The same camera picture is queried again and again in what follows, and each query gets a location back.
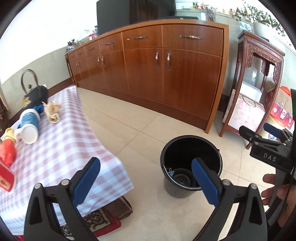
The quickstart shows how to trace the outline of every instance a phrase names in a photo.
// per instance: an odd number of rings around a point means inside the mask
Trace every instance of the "blue cup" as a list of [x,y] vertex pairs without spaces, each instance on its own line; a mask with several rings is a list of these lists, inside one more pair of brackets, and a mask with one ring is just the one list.
[[33,144],[39,136],[40,115],[34,109],[26,109],[20,115],[20,134],[24,143]]

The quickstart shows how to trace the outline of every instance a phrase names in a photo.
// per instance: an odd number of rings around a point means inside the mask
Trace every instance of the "black bucket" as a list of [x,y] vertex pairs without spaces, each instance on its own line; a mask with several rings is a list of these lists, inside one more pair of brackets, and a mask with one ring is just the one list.
[[172,139],[160,155],[160,165],[165,175],[164,187],[173,197],[185,198],[201,190],[192,171],[191,162],[200,157],[209,169],[218,176],[222,172],[222,157],[219,150],[208,140],[192,135]]

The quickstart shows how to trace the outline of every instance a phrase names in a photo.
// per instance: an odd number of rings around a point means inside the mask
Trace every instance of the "drawer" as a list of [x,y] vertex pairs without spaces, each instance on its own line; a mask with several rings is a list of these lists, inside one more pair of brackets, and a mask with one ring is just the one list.
[[222,56],[223,30],[192,24],[163,25],[163,46]]
[[76,58],[77,58],[77,59],[81,59],[81,58],[85,58],[85,57],[86,57],[84,47],[75,50],[75,52],[76,52]]
[[92,42],[85,47],[86,56],[98,55],[100,53],[99,41]]
[[70,60],[71,64],[74,64],[76,62],[77,58],[76,58],[76,52],[75,51],[72,51],[69,54],[69,60]]
[[122,50],[121,33],[117,33],[99,40],[101,53]]
[[123,33],[124,49],[161,48],[161,25],[136,28]]

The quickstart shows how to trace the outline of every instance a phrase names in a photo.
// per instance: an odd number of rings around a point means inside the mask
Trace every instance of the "patterned rug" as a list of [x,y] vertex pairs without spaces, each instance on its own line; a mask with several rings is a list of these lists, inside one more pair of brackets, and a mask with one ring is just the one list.
[[[98,238],[102,235],[108,234],[121,227],[119,218],[113,216],[108,210],[100,208],[84,218],[87,226],[94,233],[95,237]],[[72,233],[67,225],[62,226],[64,235],[70,240],[74,240]],[[18,236],[18,240],[23,240],[23,236]]]

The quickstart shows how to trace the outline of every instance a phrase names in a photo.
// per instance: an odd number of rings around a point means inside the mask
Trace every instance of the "carved wooden stand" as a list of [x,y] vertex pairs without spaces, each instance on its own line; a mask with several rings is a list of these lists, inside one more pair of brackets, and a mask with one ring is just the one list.
[[[241,63],[241,70],[239,73],[239,80],[237,83],[237,88],[234,94],[234,98],[229,110],[229,113],[227,115],[227,118],[225,120],[225,123],[222,127],[222,130],[219,134],[221,137],[225,131],[232,132],[234,134],[239,135],[239,132],[237,129],[231,127],[228,125],[229,120],[232,116],[235,104],[237,102],[238,96],[239,96],[239,91],[242,85],[243,77],[244,77],[244,71],[245,68],[250,68],[253,62],[253,56],[262,59],[262,67],[261,67],[261,72],[263,73],[263,81],[261,85],[261,92],[264,91],[264,86],[266,82],[266,78],[269,73],[269,67],[270,65],[274,65],[274,77],[273,81],[275,82],[275,88],[271,91],[273,94],[273,99],[270,102],[269,106],[266,106],[265,103],[262,103],[264,105],[265,109],[265,115],[260,122],[256,133],[259,134],[263,128],[264,123],[266,122],[269,113],[271,111],[271,108],[273,106],[274,100],[277,96],[279,86],[281,83],[281,76],[283,73],[283,64],[284,64],[284,59],[283,57],[285,56],[285,53],[283,53],[281,50],[273,46],[271,43],[266,41],[265,39],[254,35],[250,32],[243,31],[239,36],[238,36],[239,42],[238,42],[238,51],[237,51],[237,64],[234,72],[234,79],[230,91],[230,96],[232,93],[232,90],[235,88],[236,82],[237,82],[237,75],[238,75],[238,70],[239,70],[239,64]],[[251,146],[251,143],[247,145],[247,149],[249,149]]]

